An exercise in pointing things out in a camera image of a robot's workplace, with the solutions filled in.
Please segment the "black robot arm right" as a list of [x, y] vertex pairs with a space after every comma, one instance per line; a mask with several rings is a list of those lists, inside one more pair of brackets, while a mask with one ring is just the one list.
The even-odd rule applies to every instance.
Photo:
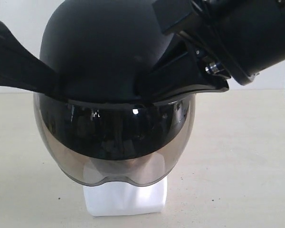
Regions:
[[158, 0], [161, 32], [172, 41], [152, 70], [137, 77], [147, 102], [225, 92], [285, 60], [285, 0]]

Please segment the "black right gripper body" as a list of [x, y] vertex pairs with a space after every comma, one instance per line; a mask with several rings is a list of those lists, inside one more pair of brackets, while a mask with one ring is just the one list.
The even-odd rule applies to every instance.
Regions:
[[206, 0], [180, 0], [178, 35], [204, 49], [208, 58], [205, 70], [211, 75], [232, 77], [231, 56], [219, 37], [214, 14]]

